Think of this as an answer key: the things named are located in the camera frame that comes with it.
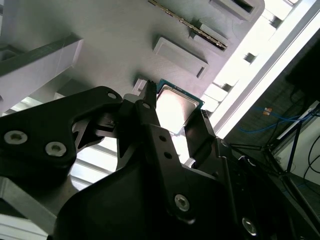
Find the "white wall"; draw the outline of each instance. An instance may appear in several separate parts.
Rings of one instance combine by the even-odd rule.
[[[295,175],[300,177],[304,176],[304,173],[308,167],[308,154],[311,148],[311,145],[316,140],[316,138],[320,135],[320,117],[317,117],[315,121],[310,124],[305,130],[300,133],[299,140],[296,146],[296,151],[294,154],[292,172]],[[291,149],[293,142],[286,146],[282,151],[280,151],[276,157],[281,158],[281,165],[284,169],[287,168]],[[320,155],[320,139],[314,145],[310,161],[314,160],[317,156]],[[312,167],[318,171],[320,171],[320,158],[315,161]],[[314,182],[315,184],[320,185],[320,175],[309,169],[306,179]]]

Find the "rectangular cutout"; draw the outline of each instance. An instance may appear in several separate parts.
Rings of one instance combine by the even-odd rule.
[[[215,7],[219,5],[233,16],[245,21],[252,21],[257,13],[262,13],[264,10],[261,0],[211,0],[210,4]]]
[[[231,0],[231,1],[237,4],[240,8],[245,10],[247,13],[251,13],[252,9],[254,9],[253,6],[251,6],[244,0]]]
[[[154,54],[162,56],[178,67],[188,71],[198,79],[201,79],[209,69],[209,65],[206,62],[164,37],[160,37],[153,49],[153,52]]]

